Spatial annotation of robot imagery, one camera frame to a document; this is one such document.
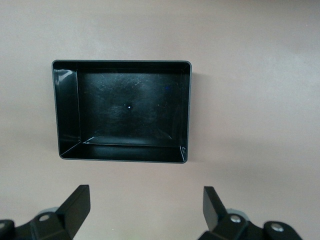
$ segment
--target plain background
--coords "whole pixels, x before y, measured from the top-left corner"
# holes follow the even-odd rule
[[[89,184],[76,240],[195,240],[213,186],[259,227],[319,239],[319,1],[2,0],[0,26],[0,219]],[[190,61],[188,162],[61,159],[55,59]]]

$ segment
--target screw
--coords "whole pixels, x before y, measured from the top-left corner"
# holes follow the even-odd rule
[[[272,223],[271,228],[277,232],[283,232],[284,228],[278,223]]]
[[[241,219],[240,219],[240,217],[238,217],[237,215],[232,215],[232,216],[230,217],[230,219],[231,219],[232,222],[234,222],[234,223],[236,223],[236,224],[241,223]]]
[[[41,217],[39,217],[39,221],[40,222],[43,222],[43,221],[46,221],[50,218],[50,215],[46,214],[46,215],[43,215]]]

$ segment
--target empty black bin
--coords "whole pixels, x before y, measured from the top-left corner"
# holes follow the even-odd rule
[[[55,60],[59,155],[184,163],[191,72],[188,61]]]

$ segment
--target beige table surface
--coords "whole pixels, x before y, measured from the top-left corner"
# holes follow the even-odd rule
[[[195,240],[214,186],[259,227],[319,239],[319,1],[2,0],[0,26],[0,219],[89,184],[76,240]],[[190,61],[187,163],[61,159],[55,59]]]

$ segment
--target black rectangular container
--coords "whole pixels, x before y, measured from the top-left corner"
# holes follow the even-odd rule
[[[184,163],[188,61],[55,60],[63,159]]]

